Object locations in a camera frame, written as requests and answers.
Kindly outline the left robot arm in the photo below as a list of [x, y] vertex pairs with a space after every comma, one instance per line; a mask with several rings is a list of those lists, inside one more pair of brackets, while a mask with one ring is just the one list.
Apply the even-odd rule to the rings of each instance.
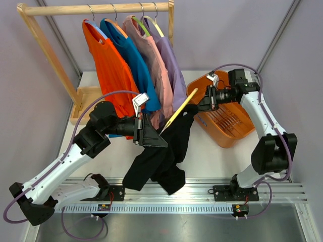
[[166, 148], [167, 142], [152, 126], [147, 114], [119, 118], [114, 105], [102, 101], [89, 114], [89, 121], [74, 132], [65, 152], [35, 178], [25, 183], [13, 183], [9, 190], [33, 226], [47, 221], [55, 211], [84, 199], [105, 200], [110, 184], [101, 174], [93, 174], [64, 189], [60, 185], [78, 168], [93, 160], [110, 145], [109, 134], [133, 137], [143, 147]]

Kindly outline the black t shirt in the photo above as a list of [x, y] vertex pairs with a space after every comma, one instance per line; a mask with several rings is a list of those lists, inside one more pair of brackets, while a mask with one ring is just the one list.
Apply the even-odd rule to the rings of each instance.
[[146, 147], [136, 156], [123, 178], [125, 188], [140, 191], [150, 179], [157, 182], [168, 195], [172, 195], [185, 185], [185, 171], [178, 168], [177, 164], [185, 159], [190, 129], [196, 114], [196, 105], [186, 105], [170, 127], [161, 134], [168, 146]]

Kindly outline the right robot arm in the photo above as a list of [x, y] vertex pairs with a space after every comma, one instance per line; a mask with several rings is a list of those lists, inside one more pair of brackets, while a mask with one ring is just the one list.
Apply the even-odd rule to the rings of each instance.
[[269, 110], [261, 85], [248, 81], [244, 66], [224, 72], [217, 68], [202, 77], [199, 113], [216, 111], [223, 104], [238, 103], [244, 108], [258, 135], [251, 164], [235, 174], [228, 185], [213, 186], [217, 202], [258, 201], [257, 187], [270, 178], [282, 182], [289, 177], [297, 146], [294, 133], [287, 133]]

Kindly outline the yellow hanger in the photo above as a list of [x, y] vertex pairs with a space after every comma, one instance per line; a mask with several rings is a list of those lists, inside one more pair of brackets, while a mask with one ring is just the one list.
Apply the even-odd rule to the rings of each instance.
[[185, 108], [185, 106], [189, 103], [189, 101], [193, 98], [193, 96], [197, 93], [198, 88], [195, 88], [189, 96], [185, 99], [185, 101], [181, 104], [181, 106], [175, 111], [175, 113], [170, 117], [170, 119], [165, 124], [164, 128], [160, 132], [160, 135], [174, 122], [176, 117], [180, 114], [180, 112]]

